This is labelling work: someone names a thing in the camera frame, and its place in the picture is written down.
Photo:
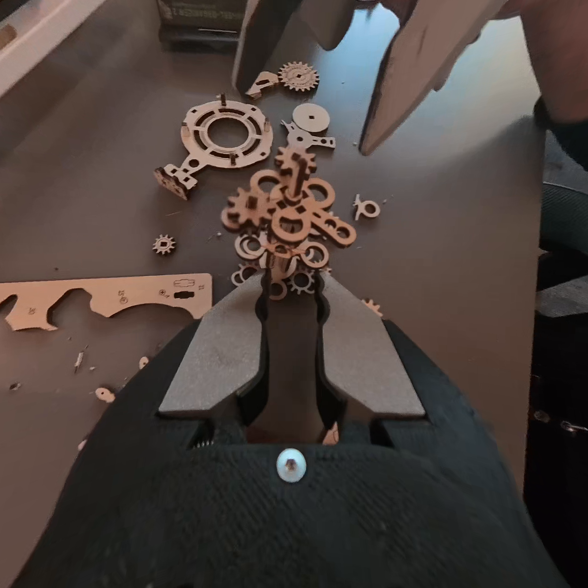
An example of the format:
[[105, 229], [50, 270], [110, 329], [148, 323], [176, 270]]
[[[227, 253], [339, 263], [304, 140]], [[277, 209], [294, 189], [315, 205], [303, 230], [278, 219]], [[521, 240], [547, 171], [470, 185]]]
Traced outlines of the white board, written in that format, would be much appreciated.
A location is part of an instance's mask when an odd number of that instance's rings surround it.
[[1, 1], [1, 96], [103, 1]]

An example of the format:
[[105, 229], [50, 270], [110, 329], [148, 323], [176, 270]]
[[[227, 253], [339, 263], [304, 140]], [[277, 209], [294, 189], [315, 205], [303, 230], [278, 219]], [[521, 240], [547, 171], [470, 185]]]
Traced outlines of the black office chair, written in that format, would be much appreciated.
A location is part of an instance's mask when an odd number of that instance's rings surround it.
[[525, 500], [587, 499], [587, 195], [546, 183], [534, 307]]

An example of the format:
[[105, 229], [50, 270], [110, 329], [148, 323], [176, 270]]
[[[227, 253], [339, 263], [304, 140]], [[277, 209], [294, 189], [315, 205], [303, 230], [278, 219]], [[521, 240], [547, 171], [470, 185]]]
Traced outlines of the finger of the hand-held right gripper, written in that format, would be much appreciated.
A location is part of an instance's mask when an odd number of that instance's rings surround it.
[[232, 70], [232, 85], [245, 93], [264, 69], [293, 15], [318, 45], [335, 49], [353, 19], [355, 1], [248, 1]]
[[503, 1], [416, 1], [380, 62], [359, 141], [363, 156], [384, 143], [428, 96]]

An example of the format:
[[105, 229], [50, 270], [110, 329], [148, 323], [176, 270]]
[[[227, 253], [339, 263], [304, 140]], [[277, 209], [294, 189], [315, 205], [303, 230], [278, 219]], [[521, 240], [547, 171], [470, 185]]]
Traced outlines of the dark cardboard box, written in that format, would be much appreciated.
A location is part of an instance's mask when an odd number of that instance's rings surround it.
[[234, 50], [246, 1], [156, 1], [159, 41], [170, 49]]

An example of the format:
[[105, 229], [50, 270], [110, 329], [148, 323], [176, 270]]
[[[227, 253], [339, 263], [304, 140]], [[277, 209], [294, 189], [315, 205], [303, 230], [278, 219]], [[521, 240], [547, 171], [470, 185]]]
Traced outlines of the person's right hand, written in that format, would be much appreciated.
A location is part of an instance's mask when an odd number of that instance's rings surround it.
[[587, 1], [508, 1], [497, 18], [519, 16], [551, 119], [587, 119]]

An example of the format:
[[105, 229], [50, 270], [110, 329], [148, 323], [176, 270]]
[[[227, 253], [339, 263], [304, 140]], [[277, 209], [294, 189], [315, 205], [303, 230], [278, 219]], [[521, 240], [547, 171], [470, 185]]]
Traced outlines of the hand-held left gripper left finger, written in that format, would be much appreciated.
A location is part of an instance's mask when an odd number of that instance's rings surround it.
[[252, 424], [269, 397], [268, 276], [255, 273], [205, 313], [158, 414]]

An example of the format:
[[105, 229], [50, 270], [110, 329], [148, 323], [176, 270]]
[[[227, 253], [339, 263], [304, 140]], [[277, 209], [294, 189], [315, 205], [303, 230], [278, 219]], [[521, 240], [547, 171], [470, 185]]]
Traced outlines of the assembled wooden gear model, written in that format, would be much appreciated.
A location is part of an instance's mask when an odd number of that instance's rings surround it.
[[333, 186], [315, 175], [315, 155], [302, 148], [280, 147], [275, 169], [255, 172], [247, 188], [228, 197], [221, 221], [239, 233], [239, 257], [252, 258], [271, 275], [270, 299], [283, 299], [288, 288], [302, 290], [296, 275], [305, 273], [305, 290], [313, 290], [314, 273], [329, 264], [318, 237], [346, 248], [356, 230], [334, 216]]

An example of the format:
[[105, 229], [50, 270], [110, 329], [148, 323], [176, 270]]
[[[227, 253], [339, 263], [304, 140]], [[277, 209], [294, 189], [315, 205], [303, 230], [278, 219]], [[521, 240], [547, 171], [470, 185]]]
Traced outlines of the angled wooden bracket piece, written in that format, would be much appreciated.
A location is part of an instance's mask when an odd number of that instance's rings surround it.
[[278, 74], [264, 70], [259, 73], [252, 86], [245, 92], [245, 96], [257, 100], [266, 90], [274, 88], [281, 83]]

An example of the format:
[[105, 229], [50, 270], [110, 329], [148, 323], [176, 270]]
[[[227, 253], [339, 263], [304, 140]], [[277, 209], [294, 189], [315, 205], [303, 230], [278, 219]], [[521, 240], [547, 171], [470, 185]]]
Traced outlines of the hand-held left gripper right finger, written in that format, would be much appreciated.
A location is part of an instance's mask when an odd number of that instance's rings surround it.
[[383, 320], [328, 273], [317, 272], [315, 280], [316, 401], [324, 427], [424, 419]]

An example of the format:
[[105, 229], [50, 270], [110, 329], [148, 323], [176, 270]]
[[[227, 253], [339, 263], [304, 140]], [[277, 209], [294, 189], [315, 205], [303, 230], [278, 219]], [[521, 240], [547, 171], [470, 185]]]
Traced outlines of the wooden offcut sheet strip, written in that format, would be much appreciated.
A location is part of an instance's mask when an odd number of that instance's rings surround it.
[[212, 308], [213, 280], [208, 273], [103, 277], [89, 279], [1, 283], [1, 303], [17, 300], [5, 320], [13, 331], [58, 328], [50, 310], [69, 292], [83, 290], [90, 309], [105, 318], [135, 306], [163, 305], [186, 310], [194, 319]]

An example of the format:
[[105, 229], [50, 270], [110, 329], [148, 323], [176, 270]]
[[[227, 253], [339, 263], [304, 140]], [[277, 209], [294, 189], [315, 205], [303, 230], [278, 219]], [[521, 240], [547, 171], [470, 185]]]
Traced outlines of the round wooden frame part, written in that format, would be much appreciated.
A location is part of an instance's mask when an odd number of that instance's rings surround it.
[[273, 129], [259, 107], [217, 99], [191, 107], [180, 127], [187, 155], [179, 165], [167, 164], [153, 172], [158, 184], [187, 200], [204, 168], [236, 170], [266, 160], [272, 151]]

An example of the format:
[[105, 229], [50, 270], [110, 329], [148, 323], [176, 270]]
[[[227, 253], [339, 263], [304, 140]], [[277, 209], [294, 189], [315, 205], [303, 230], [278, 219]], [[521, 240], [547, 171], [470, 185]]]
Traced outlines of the wooden disc with square hole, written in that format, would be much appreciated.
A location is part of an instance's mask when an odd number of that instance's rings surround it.
[[324, 107], [305, 102], [298, 105], [292, 112], [292, 121], [299, 128], [311, 134], [326, 131], [330, 123], [330, 115]]

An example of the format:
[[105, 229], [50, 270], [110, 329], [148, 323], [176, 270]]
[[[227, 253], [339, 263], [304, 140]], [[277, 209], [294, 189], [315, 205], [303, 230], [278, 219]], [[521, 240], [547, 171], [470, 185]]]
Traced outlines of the large fine-toothed wooden gear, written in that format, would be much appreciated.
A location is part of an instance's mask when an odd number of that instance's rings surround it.
[[314, 91], [320, 83], [318, 71], [306, 62], [287, 62], [278, 70], [279, 83], [294, 92]]

